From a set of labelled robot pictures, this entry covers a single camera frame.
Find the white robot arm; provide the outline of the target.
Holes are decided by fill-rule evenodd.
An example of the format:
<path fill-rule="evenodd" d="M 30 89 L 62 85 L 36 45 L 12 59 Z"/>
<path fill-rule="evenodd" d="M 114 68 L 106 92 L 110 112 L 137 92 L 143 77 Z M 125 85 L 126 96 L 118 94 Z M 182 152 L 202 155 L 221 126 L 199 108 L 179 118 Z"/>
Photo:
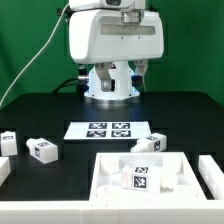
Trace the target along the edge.
<path fill-rule="evenodd" d="M 90 103 L 118 106 L 139 99 L 150 59 L 164 52 L 163 26 L 146 0 L 69 0 L 72 59 L 91 64 Z"/>

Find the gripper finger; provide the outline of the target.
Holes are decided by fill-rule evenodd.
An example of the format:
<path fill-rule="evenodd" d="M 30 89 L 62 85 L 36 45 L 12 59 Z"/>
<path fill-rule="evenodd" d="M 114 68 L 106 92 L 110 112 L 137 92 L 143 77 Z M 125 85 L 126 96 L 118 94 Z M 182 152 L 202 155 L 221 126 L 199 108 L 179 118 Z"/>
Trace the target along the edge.
<path fill-rule="evenodd" d="M 111 78 L 109 63 L 97 63 L 95 71 L 101 81 L 101 90 L 103 92 L 112 92 L 114 90 L 114 80 Z"/>
<path fill-rule="evenodd" d="M 142 86 L 145 87 L 145 74 L 148 69 L 148 61 L 147 60 L 135 60 L 135 75 L 140 76 L 142 79 Z"/>

